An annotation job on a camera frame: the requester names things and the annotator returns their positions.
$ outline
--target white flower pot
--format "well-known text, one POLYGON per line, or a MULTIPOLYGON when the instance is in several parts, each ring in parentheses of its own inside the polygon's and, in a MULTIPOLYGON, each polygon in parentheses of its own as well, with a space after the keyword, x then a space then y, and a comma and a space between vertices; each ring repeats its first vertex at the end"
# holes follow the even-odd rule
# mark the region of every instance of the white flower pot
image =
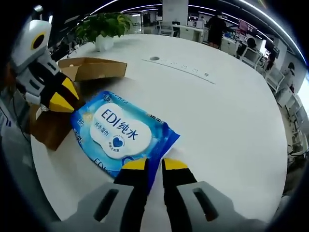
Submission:
POLYGON ((95 42, 96 50, 99 52, 107 51, 114 46, 114 38, 110 36, 103 37, 99 35, 95 42))

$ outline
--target blue wet wipes package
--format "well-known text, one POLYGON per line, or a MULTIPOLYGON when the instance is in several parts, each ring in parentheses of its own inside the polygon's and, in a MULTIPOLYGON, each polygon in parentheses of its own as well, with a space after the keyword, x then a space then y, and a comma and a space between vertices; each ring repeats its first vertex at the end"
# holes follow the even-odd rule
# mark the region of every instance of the blue wet wipes package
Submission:
POLYGON ((74 112, 71 124, 86 155, 112 177, 125 163, 149 158, 149 190, 160 159, 179 138, 166 122, 109 91, 74 112))

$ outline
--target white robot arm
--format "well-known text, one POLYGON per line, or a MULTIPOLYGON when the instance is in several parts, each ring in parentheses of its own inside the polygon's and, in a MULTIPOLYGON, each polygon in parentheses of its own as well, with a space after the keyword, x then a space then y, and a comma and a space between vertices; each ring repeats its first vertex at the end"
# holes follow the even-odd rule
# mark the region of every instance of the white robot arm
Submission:
POLYGON ((51 27, 47 21, 27 22, 13 48, 11 67, 17 82, 26 89, 27 101, 51 111, 73 112, 79 97, 48 52, 51 27))

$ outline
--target brown cardboard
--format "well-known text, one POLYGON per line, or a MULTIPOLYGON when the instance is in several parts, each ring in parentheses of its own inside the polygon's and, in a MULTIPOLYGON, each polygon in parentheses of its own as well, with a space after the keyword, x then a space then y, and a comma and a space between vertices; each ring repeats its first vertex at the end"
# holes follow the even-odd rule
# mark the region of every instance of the brown cardboard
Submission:
MULTIPOLYGON (((95 85, 99 84, 99 78, 104 77, 124 77, 126 73, 126 64, 106 59, 99 58, 72 58, 60 60, 59 67, 65 75, 72 81, 84 81, 85 85, 89 82, 95 85)), ((84 98, 80 89, 76 87, 76 91, 80 97, 78 102, 78 109, 85 104, 84 98)), ((70 113, 58 112, 42 112, 38 118, 36 113, 39 106, 32 105, 30 108, 30 133, 41 143, 45 144, 47 148, 56 151, 62 141, 72 129, 70 123, 70 113)))
POLYGON ((126 73, 126 63, 99 58, 63 59, 58 62, 58 66, 72 81, 123 77, 126 73))

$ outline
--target power outlet strip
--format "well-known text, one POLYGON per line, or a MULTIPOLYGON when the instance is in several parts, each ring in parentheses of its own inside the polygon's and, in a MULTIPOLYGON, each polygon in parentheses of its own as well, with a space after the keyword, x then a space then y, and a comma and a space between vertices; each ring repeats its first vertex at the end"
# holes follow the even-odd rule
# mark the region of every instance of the power outlet strip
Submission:
POLYGON ((197 76, 215 85, 215 83, 209 79, 209 74, 201 69, 193 68, 193 67, 175 62, 175 61, 168 60, 168 59, 160 59, 157 57, 153 57, 150 59, 142 59, 142 60, 155 63, 155 64, 159 64, 159 65, 163 65, 163 66, 167 66, 173 69, 177 69, 179 71, 197 76))

